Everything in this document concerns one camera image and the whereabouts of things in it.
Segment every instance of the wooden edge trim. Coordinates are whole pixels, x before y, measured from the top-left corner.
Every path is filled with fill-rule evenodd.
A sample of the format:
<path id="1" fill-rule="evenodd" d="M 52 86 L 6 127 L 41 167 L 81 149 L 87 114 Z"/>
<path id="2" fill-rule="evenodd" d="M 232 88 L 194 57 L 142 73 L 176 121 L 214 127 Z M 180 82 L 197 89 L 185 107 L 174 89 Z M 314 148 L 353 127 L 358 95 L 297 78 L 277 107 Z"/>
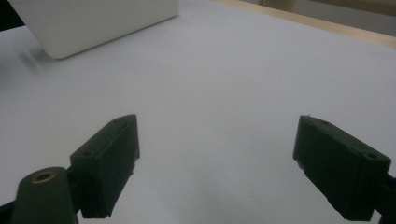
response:
<path id="1" fill-rule="evenodd" d="M 364 40 L 367 42 L 372 42 L 376 44 L 380 44 L 383 46 L 391 47 L 396 49 L 396 37 L 391 35 L 382 35 L 379 33 L 366 31 L 350 26 L 341 25 L 338 23 L 330 22 L 330 21 L 322 21 L 315 18 L 310 18 L 302 15 L 297 15 L 294 13 L 254 5 L 247 2 L 242 2 L 238 0 L 212 0 L 213 2 L 222 3 L 225 5 L 233 6 L 233 7 L 240 7 L 243 9 L 247 9 L 250 11 L 274 16 L 277 18 L 281 18 L 287 21 L 295 21 L 304 25 L 312 26 L 315 28 L 319 28 L 321 30 L 326 30 L 330 32 L 337 33 L 339 35 L 346 35 L 350 37 L 354 37 L 360 40 Z"/>

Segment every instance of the white table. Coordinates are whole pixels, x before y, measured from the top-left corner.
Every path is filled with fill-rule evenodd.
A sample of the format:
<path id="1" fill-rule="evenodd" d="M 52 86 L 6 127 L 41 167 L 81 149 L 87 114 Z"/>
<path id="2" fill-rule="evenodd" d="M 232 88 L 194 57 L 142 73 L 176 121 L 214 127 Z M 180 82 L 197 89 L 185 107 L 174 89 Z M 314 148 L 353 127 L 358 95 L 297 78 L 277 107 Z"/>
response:
<path id="1" fill-rule="evenodd" d="M 298 118 L 396 160 L 395 71 L 395 49 L 210 1 L 60 61 L 2 32 L 0 204 L 136 114 L 142 157 L 113 217 L 80 223 L 349 223 L 292 159 Z"/>

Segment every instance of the white container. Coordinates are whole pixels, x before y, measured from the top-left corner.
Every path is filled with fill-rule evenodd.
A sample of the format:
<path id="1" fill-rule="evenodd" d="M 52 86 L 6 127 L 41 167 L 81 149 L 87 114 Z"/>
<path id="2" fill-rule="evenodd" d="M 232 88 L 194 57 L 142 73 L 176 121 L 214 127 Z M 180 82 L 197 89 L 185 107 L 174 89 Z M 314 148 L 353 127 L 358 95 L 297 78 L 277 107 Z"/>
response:
<path id="1" fill-rule="evenodd" d="M 61 59 L 178 13 L 178 0 L 9 0 L 48 55 Z"/>

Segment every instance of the tabletop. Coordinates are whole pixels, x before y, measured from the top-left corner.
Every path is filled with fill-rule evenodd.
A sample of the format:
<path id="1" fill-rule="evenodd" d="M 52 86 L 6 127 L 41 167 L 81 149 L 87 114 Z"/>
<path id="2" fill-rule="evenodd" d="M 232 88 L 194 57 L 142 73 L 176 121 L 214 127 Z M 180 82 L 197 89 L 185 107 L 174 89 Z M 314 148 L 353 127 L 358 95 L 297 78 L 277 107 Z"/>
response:
<path id="1" fill-rule="evenodd" d="M 180 0 L 177 17 L 64 60 L 26 27 L 0 33 L 0 52 L 0 204 L 127 114 L 135 174 L 111 218 L 80 223 L 349 223 L 292 159 L 300 115 L 396 159 L 390 47 Z"/>

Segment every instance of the white box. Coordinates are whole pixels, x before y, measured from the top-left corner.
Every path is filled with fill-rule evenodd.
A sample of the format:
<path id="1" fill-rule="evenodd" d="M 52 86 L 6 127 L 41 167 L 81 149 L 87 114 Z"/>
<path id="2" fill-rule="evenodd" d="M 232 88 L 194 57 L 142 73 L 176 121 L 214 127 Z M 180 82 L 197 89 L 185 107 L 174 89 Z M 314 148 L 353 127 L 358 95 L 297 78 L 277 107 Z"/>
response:
<path id="1" fill-rule="evenodd" d="M 61 59 L 178 13 L 178 0 L 9 0 L 48 55 Z"/>

